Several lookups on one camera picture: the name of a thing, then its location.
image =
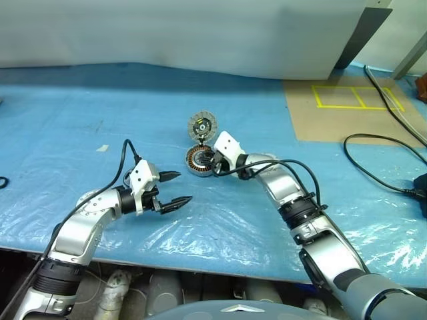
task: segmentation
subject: white panel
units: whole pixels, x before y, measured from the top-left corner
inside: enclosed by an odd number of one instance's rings
[[[427,0],[393,0],[393,12],[354,59],[374,67],[394,70],[427,30]],[[411,68],[423,74],[427,56]]]
[[[365,0],[2,0],[0,67],[144,62],[326,78]]]

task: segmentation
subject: yellow tape rectangle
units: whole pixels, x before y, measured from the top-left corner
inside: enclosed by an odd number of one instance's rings
[[[360,105],[324,105],[322,103],[322,100],[320,99],[319,93],[316,90],[316,88],[329,88],[329,89],[349,89],[354,97],[357,99]],[[374,87],[356,87],[356,86],[335,86],[335,85],[312,85],[312,91],[314,94],[314,99],[316,100],[317,106],[320,109],[359,109],[359,110],[387,110],[385,107],[368,107],[366,106],[365,102],[363,101],[363,98],[358,93],[359,90],[363,89],[375,89]],[[395,102],[396,106],[403,112],[405,112],[405,108],[403,108],[403,105],[399,102],[399,100],[396,98],[396,96],[393,94],[393,92],[390,90],[390,88],[383,87],[382,88],[385,92],[387,92],[388,96]]]

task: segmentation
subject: silver robot arm segment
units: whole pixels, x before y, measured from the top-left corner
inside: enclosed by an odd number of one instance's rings
[[[222,171],[272,160],[271,155],[246,154],[226,131],[213,150],[212,168]],[[371,274],[343,233],[280,164],[259,164],[233,173],[247,179],[262,169],[256,179],[290,228],[294,241],[302,246],[300,259],[313,284],[331,292],[353,320],[421,320],[427,301],[389,279]]]
[[[32,313],[58,317],[69,314],[104,228],[127,213],[140,215],[144,210],[153,210],[164,214],[184,206],[191,197],[179,197],[166,204],[157,200],[156,183],[179,175],[175,171],[158,172],[153,164],[141,159],[129,175],[131,189],[106,190],[77,210],[59,231],[14,320]],[[95,192],[84,194],[77,204]]]

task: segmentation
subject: blue plastic sheet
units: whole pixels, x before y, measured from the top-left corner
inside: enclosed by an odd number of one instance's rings
[[[361,75],[354,67],[346,73]],[[411,84],[399,84],[414,95]],[[194,144],[187,121],[206,109],[247,152],[307,163],[329,215],[372,272],[427,287],[427,222],[418,203],[367,179],[340,143],[297,141],[281,81],[138,64],[0,69],[0,96],[0,175],[11,180],[0,190],[1,247],[42,251],[77,199],[111,180],[121,144],[130,138],[159,170],[183,173],[158,185],[161,201],[193,200],[167,215],[115,221],[104,231],[97,259],[308,281],[298,247],[256,181],[187,172],[183,159]],[[427,118],[427,108],[413,103]],[[102,145],[107,151],[97,151]],[[426,172],[399,147],[350,148],[395,185],[410,187],[408,181]],[[131,165],[129,157],[125,168]]]

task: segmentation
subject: metal disc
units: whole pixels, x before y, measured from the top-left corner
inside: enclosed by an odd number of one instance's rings
[[[197,112],[188,121],[188,134],[194,141],[209,141],[214,137],[217,130],[216,119],[209,111]]]
[[[209,177],[212,174],[210,167],[207,167],[200,161],[200,157],[204,152],[211,151],[208,145],[195,145],[188,149],[185,156],[185,164],[191,173],[199,177]]]

